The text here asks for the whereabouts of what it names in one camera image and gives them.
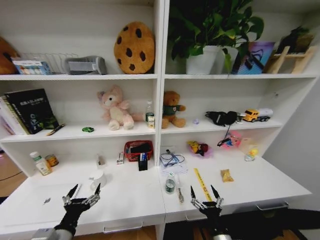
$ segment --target measuring tape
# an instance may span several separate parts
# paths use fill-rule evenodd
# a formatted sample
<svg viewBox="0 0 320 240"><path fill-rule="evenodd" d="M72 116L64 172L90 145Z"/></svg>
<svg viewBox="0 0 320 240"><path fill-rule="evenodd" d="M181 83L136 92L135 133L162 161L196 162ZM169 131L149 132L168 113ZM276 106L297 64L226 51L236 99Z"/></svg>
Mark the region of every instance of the measuring tape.
<svg viewBox="0 0 320 240"><path fill-rule="evenodd" d="M212 198L211 198L211 196L210 196L210 194L208 192L208 189L207 189L207 187L205 185L205 182L202 180L202 178L200 176L198 168L194 168L193 170L195 172L196 177L198 178L198 181L199 181L199 183L201 185L201 188L202 188L202 190L204 192L204 195L205 195L206 199L208 200L208 202L212 202Z"/></svg>

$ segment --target white mug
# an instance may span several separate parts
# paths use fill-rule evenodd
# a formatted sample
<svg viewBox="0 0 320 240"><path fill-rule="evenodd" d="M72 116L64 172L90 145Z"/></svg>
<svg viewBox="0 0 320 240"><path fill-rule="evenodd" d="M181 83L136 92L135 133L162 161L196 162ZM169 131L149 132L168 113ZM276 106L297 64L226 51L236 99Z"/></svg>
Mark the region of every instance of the white mug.
<svg viewBox="0 0 320 240"><path fill-rule="evenodd" d="M90 174L89 180L92 180L90 184L91 190L95 191L98 185L100 184L100 188L102 188L107 183L106 175L102 170L96 170Z"/></svg>

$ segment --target plastic basket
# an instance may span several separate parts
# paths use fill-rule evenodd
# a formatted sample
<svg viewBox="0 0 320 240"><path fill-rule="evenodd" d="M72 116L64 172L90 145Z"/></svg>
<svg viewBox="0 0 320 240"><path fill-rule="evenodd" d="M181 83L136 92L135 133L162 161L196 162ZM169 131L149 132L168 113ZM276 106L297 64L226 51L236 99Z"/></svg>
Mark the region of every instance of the plastic basket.
<svg viewBox="0 0 320 240"><path fill-rule="evenodd" d="M127 153L130 149L130 147L138 147L141 146L142 144L149 144L151 150L147 152L147 159L150 160L152 153L154 151L154 146L152 144L152 141L146 141L146 140L137 140L137 141L128 141L124 145L124 156L129 160L129 162L137 162L140 156L140 153Z"/></svg>

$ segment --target yellow toy truck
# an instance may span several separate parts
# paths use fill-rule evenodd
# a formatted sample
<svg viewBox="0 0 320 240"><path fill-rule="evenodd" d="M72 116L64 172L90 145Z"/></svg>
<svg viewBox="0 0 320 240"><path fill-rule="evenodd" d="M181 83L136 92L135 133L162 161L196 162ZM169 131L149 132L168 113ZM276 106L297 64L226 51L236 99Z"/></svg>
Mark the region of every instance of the yellow toy truck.
<svg viewBox="0 0 320 240"><path fill-rule="evenodd" d="M243 120L254 123L256 121L267 122L274 114L274 111L272 111L270 108L260 108L258 110L247 109L244 113L245 117Z"/></svg>

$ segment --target wooden stand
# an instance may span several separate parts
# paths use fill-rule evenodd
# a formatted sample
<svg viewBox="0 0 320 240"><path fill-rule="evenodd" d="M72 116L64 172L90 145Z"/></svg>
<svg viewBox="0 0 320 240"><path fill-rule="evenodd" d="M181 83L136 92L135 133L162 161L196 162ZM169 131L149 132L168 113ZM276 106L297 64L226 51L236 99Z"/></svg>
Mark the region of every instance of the wooden stand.
<svg viewBox="0 0 320 240"><path fill-rule="evenodd" d="M285 59L295 59L292 74L301 74L306 65L315 54L317 47L311 46L304 54L288 54L290 47L286 46L281 54L275 54L270 57L265 66L265 73L277 74L284 63Z"/></svg>

